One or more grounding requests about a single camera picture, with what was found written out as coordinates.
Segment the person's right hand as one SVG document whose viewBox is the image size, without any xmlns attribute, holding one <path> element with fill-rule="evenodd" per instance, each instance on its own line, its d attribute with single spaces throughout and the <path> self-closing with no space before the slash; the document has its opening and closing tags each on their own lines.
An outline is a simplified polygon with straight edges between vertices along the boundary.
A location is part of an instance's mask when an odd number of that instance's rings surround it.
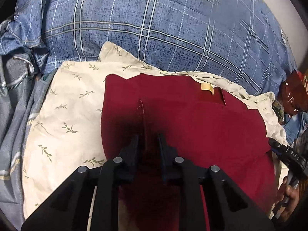
<svg viewBox="0 0 308 231">
<path fill-rule="evenodd" d="M 288 220 L 299 202 L 299 189 L 288 185 L 287 179 L 287 176 L 283 179 L 275 198 L 275 205 L 279 204 L 284 197 L 289 198 L 286 207 L 283 210 L 280 210 L 281 213 L 278 217 L 280 222 L 286 222 Z"/>
</svg>

